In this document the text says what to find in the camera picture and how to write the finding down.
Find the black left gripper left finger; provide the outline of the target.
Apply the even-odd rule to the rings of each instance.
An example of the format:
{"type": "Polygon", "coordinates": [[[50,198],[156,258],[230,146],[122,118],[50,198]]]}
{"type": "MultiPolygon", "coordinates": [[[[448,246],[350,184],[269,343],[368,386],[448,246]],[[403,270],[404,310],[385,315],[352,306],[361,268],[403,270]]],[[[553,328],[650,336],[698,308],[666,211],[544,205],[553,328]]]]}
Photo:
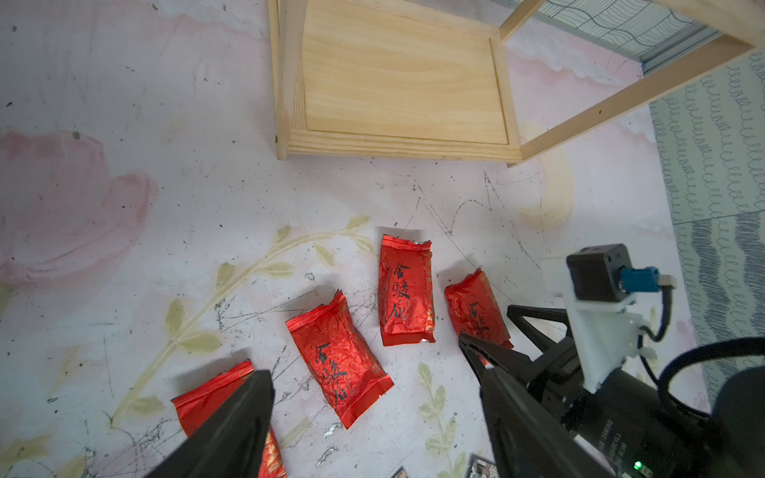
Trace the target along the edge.
{"type": "Polygon", "coordinates": [[[270,372],[257,370],[151,477],[256,477],[274,404],[270,372]]]}

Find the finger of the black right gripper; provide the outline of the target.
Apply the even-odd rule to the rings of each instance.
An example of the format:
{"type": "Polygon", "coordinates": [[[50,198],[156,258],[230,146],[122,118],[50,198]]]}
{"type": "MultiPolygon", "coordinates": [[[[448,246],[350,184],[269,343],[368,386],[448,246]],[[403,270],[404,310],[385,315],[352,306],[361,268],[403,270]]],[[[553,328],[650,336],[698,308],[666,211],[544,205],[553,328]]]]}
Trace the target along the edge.
{"type": "Polygon", "coordinates": [[[482,382],[484,372],[488,371],[487,364],[500,368],[511,376],[518,376],[524,368],[532,364],[532,360],[524,354],[468,334],[459,336],[458,346],[478,382],[482,382]]]}
{"type": "Polygon", "coordinates": [[[565,333],[566,338],[571,337],[568,313],[562,308],[510,305],[506,316],[542,353],[548,352],[560,342],[553,334],[565,333]]]}

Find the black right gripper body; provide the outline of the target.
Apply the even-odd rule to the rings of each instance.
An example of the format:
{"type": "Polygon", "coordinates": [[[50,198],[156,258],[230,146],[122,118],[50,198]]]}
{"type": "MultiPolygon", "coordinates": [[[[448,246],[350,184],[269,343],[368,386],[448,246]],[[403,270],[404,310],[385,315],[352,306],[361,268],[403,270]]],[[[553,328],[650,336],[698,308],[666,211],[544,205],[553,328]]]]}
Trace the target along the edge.
{"type": "Polygon", "coordinates": [[[669,412],[657,390],[619,368],[593,394],[574,340],[534,334],[542,353],[525,374],[526,388],[563,428],[607,460],[618,477],[700,477],[711,464],[707,419],[669,412]]]}

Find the red tea bag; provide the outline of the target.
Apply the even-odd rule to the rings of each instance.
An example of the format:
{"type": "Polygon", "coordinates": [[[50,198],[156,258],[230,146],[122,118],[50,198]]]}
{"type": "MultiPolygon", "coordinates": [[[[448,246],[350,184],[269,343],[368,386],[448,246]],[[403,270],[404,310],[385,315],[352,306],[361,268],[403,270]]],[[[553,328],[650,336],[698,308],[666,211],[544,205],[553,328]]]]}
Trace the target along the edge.
{"type": "Polygon", "coordinates": [[[431,246],[428,241],[382,238],[378,309],[386,347],[435,341],[431,246]]]}
{"type": "Polygon", "coordinates": [[[154,473],[159,477],[285,477],[271,426],[270,372],[245,360],[173,399],[186,442],[154,473]]]}
{"type": "Polygon", "coordinates": [[[481,269],[448,286],[444,296],[456,336],[467,334],[509,350],[514,348],[491,285],[481,269]]]}
{"type": "Polygon", "coordinates": [[[356,329],[341,290],[329,304],[289,320],[286,326],[344,428],[352,427],[394,386],[356,329]]]}

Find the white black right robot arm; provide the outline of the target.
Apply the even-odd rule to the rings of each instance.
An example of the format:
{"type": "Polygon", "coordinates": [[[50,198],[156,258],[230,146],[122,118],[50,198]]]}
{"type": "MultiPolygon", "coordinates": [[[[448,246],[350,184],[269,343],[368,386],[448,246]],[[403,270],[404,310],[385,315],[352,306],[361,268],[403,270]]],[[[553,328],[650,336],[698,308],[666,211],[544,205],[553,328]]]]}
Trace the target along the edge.
{"type": "Polygon", "coordinates": [[[561,309],[512,306],[511,322],[538,358],[461,335],[480,384],[494,460],[502,477],[760,477],[764,473],[764,370],[729,378],[711,413],[669,393],[677,374],[735,355],[759,356],[762,339],[740,339],[684,353],[649,386],[613,370],[595,392],[575,340],[552,341],[533,319],[568,323],[561,309]]]}

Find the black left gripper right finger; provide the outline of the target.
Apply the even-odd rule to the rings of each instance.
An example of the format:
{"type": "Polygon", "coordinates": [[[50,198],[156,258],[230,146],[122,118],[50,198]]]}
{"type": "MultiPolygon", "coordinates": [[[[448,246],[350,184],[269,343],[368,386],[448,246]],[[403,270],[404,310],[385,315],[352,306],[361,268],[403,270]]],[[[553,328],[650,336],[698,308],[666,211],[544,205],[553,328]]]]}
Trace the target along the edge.
{"type": "Polygon", "coordinates": [[[501,368],[479,374],[480,397],[500,477],[611,477],[501,368]]]}

